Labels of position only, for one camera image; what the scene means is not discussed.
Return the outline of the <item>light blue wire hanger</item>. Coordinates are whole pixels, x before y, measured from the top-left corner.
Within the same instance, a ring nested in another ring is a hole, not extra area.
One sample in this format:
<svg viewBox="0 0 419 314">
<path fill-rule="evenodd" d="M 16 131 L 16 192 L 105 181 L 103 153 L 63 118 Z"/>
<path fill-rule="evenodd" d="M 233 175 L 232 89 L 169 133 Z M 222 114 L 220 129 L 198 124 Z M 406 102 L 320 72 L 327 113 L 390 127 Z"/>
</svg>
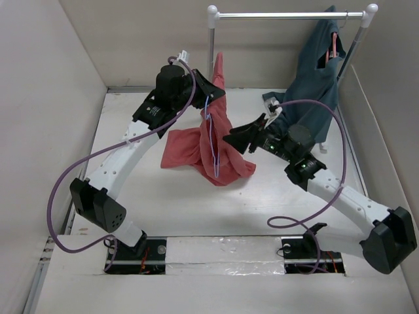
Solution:
<svg viewBox="0 0 419 314">
<path fill-rule="evenodd" d="M 204 118 L 205 121 L 208 123 L 208 137 L 209 137 L 209 143 L 210 143 L 210 150 L 211 150 L 211 157 L 213 162 L 213 171 L 215 178 L 217 179 L 219 177 L 220 172 L 220 154 L 217 149 L 217 145 L 213 139 L 213 118 L 212 115 L 208 112 L 208 107 L 210 104 L 210 97 L 207 96 L 205 103 L 204 103 Z"/>
</svg>

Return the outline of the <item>red t shirt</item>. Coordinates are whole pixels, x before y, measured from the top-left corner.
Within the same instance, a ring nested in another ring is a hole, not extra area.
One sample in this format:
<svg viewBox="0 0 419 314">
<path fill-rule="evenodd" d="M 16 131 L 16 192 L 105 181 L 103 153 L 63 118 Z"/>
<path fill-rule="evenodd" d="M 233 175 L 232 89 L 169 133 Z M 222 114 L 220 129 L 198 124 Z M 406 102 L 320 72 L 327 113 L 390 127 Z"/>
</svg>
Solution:
<svg viewBox="0 0 419 314">
<path fill-rule="evenodd" d="M 244 160 L 223 141 L 232 129 L 227 116 L 227 97 L 208 103 L 201 116 L 202 122 L 197 128 L 168 133 L 160 167 L 191 166 L 215 186 L 226 186 L 252 176 L 256 165 Z"/>
</svg>

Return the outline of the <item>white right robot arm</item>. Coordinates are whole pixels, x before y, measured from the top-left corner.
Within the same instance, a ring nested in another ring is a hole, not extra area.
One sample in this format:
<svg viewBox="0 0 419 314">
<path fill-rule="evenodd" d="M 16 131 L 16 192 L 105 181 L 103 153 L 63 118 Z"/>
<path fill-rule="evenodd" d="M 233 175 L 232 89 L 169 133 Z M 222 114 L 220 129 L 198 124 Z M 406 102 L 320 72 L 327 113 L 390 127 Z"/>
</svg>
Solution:
<svg viewBox="0 0 419 314">
<path fill-rule="evenodd" d="M 325 250 L 346 252 L 364 258 L 376 271 L 390 274 L 417 248 L 410 213 L 402 207 L 390 209 L 346 186 L 311 154 L 314 138 L 308 128 L 292 125 L 279 136 L 267 126 L 268 119 L 261 115 L 254 122 L 232 128 L 223 140 L 241 154 L 261 148 L 287 161 L 285 173 L 293 184 L 326 201 L 361 230 L 355 237 L 306 237 L 302 241 L 305 254 L 317 257 Z"/>
</svg>

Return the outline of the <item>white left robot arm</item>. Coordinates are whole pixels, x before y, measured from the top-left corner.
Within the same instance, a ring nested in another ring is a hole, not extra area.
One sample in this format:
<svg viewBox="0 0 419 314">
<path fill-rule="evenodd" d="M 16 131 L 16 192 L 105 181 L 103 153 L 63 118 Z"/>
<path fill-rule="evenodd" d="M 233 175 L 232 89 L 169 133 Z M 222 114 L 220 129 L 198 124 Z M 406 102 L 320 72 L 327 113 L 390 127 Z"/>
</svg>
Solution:
<svg viewBox="0 0 419 314">
<path fill-rule="evenodd" d="M 159 141 L 177 114 L 187 107 L 203 109 L 225 95 L 199 70 L 187 74 L 179 65 L 165 65 L 156 77 L 155 88 L 132 116 L 123 145 L 113 150 L 85 180 L 74 179 L 70 192 L 78 215 L 123 244 L 131 259 L 145 254 L 146 233 L 127 219 L 117 202 L 125 180 L 143 155 Z"/>
</svg>

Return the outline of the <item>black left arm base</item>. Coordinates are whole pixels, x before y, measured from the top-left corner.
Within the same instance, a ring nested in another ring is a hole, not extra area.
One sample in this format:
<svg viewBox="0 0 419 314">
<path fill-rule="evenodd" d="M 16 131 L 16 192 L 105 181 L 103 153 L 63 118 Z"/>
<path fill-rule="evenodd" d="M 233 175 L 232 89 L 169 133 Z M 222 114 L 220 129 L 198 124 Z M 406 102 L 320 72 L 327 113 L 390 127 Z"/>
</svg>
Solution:
<svg viewBox="0 0 419 314">
<path fill-rule="evenodd" d="M 120 241 L 117 241 L 115 258 L 114 244 L 110 240 L 104 240 L 107 248 L 104 272 L 109 275 L 164 275 L 166 273 L 166 237 L 149 237 L 145 248 L 136 255 Z"/>
</svg>

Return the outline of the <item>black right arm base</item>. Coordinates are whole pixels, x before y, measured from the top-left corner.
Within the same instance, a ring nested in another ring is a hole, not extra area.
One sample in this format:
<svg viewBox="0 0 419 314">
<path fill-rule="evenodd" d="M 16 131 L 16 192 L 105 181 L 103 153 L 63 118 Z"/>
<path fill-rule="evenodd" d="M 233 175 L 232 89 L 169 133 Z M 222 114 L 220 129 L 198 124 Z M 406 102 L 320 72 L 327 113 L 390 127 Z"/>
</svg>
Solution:
<svg viewBox="0 0 419 314">
<path fill-rule="evenodd" d="M 276 254 L 283 258 L 286 274 L 344 274 L 342 255 L 335 251 L 319 251 L 314 236 L 326 223 L 317 223 L 301 235 L 281 235 Z"/>
</svg>

